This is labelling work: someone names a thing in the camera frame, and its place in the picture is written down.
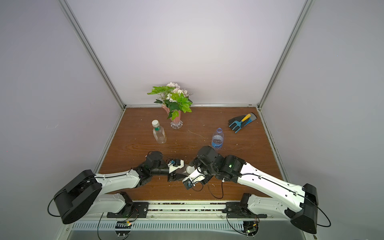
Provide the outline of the white bottle cap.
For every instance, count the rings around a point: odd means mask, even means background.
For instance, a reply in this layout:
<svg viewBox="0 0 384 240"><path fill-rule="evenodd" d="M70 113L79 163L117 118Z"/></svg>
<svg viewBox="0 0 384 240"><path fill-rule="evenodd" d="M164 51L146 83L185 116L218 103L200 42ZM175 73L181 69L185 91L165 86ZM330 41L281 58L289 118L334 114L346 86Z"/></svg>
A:
<svg viewBox="0 0 384 240"><path fill-rule="evenodd" d="M156 128L156 127L158 127L159 125L160 125L160 123L159 123L158 120L153 120L153 121L152 121L152 126L153 126L153 127Z"/></svg>
<svg viewBox="0 0 384 240"><path fill-rule="evenodd" d="M188 175L192 174L195 170L196 169L193 166L187 166L187 168L186 168L186 172Z"/></svg>

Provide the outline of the green label clear bottle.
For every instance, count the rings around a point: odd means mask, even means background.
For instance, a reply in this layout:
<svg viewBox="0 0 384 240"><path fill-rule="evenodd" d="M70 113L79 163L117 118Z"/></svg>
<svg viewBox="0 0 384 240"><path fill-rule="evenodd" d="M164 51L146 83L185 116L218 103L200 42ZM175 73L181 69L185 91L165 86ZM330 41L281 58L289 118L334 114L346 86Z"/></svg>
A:
<svg viewBox="0 0 384 240"><path fill-rule="evenodd" d="M159 125L158 127L153 127L153 135L157 141L158 144L165 144L167 141L167 137L165 134L164 128Z"/></svg>

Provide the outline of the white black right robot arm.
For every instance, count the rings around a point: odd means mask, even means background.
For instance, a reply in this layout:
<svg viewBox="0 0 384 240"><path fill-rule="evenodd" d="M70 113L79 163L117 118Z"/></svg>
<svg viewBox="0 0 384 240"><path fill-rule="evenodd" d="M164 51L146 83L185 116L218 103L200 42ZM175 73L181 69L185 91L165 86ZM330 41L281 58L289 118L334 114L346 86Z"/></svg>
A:
<svg viewBox="0 0 384 240"><path fill-rule="evenodd" d="M205 185L212 177L248 186L278 200L284 207L283 213L295 227L309 234L317 233L319 203L315 186L282 181L241 158L223 157L210 146L202 147L190 166L194 171L183 180L186 189L191 189L195 183Z"/></svg>

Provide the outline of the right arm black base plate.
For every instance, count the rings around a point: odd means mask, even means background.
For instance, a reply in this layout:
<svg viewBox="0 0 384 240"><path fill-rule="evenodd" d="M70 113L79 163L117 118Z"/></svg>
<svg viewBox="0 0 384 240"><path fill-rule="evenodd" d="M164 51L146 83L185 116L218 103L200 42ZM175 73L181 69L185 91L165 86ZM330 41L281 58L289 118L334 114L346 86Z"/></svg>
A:
<svg viewBox="0 0 384 240"><path fill-rule="evenodd" d="M226 202L226 207L222 210L222 213L226 214L228 218L246 218L246 219L266 219L266 214L254 214L245 204L240 202Z"/></svg>

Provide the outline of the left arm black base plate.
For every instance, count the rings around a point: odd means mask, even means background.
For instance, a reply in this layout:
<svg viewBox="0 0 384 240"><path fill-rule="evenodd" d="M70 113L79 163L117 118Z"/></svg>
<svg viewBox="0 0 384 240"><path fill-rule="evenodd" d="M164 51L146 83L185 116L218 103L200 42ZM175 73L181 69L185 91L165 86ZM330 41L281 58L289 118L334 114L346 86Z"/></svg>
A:
<svg viewBox="0 0 384 240"><path fill-rule="evenodd" d="M132 202L126 204L118 213L107 213L107 218L139 218L144 219L147 217L149 209L148 202Z"/></svg>

